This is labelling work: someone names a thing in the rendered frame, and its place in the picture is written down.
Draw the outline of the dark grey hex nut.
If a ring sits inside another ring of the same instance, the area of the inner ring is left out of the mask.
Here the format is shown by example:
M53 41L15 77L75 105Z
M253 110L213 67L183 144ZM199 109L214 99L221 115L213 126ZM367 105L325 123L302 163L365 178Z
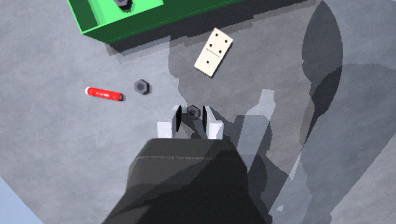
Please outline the dark grey hex nut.
M198 116L198 108L194 105L187 107L186 109L186 116L193 119Z
M132 0L113 0L121 10L130 9Z
M137 91L140 94L143 94L143 93L149 91L149 83L146 82L145 80L141 79L134 83L134 88L135 88L135 91Z

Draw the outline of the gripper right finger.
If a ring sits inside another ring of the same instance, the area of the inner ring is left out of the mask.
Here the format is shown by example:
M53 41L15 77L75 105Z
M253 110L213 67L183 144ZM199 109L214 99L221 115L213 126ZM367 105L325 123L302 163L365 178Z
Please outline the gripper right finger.
M207 134L207 139L222 139L224 124L217 121L209 106L203 106L203 128Z

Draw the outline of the white domino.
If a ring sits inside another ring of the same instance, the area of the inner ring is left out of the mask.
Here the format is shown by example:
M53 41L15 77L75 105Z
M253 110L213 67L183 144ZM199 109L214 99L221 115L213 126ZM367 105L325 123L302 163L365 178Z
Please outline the white domino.
M194 67L212 76L231 42L231 38L214 29Z

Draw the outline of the red battery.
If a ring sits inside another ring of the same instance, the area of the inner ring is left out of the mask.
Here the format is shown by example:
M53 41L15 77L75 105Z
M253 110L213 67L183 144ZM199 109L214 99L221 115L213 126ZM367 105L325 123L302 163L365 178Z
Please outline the red battery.
M112 91L107 91L107 90L102 90L102 89L97 89L97 88L92 88L92 87L87 87L85 90L87 95L92 95L92 96L97 96L97 97L102 97L102 98L107 98L107 99L113 99L117 101L122 100L122 94L117 93L117 92L112 92Z

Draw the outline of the green three-compartment bin rack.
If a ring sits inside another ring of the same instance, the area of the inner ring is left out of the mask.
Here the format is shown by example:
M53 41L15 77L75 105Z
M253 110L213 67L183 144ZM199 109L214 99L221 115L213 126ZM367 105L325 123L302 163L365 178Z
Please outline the green three-compartment bin rack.
M113 0L67 1L83 35L111 44L243 0L132 0L127 10Z

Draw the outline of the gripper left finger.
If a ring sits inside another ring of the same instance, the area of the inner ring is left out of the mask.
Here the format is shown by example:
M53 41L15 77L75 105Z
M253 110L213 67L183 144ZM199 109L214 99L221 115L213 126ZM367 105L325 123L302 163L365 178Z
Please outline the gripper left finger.
M158 125L158 138L174 138L181 124L181 105L175 105L166 119L160 119Z

